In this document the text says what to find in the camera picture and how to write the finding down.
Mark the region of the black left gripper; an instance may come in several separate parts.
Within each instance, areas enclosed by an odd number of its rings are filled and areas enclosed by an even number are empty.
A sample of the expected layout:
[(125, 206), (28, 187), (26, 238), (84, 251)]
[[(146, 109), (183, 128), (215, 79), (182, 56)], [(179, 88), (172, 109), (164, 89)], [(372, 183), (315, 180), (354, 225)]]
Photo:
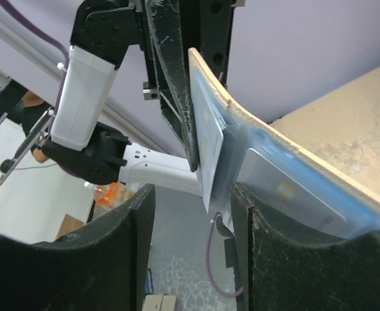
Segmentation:
[[(227, 86), (235, 1), (200, 1), (199, 51), (223, 86)], [(192, 172), (199, 163), (189, 75), (184, 60), (178, 1), (129, 1), (128, 39), (144, 52), (148, 80), (144, 89), (160, 101), (164, 119), (183, 145)]]

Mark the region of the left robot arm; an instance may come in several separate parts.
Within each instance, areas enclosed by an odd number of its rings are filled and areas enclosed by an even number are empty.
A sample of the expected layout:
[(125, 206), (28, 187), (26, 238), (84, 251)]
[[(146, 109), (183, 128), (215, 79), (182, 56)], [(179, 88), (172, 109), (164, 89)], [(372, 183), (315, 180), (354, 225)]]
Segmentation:
[[(212, 190), (214, 169), (202, 158), (202, 116), (193, 57), (219, 85), (227, 79), (234, 1), (84, 1), (71, 34), (60, 102), (44, 152), (95, 185), (151, 183), (199, 196)], [(157, 99), (185, 157), (132, 143), (104, 124), (102, 112), (128, 49), (144, 53), (144, 94)]]

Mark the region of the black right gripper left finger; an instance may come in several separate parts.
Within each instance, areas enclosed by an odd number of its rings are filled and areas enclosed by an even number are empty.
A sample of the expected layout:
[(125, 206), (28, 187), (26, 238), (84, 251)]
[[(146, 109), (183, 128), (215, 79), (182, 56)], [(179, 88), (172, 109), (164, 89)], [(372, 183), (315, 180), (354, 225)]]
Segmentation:
[(0, 310), (140, 310), (155, 187), (54, 242), (0, 235)]

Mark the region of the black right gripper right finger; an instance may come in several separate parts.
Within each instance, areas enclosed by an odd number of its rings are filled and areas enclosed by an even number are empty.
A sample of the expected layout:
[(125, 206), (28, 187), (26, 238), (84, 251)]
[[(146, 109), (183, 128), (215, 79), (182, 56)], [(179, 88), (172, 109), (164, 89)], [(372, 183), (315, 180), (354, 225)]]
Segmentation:
[(230, 191), (247, 310), (380, 310), (380, 230), (342, 239)]

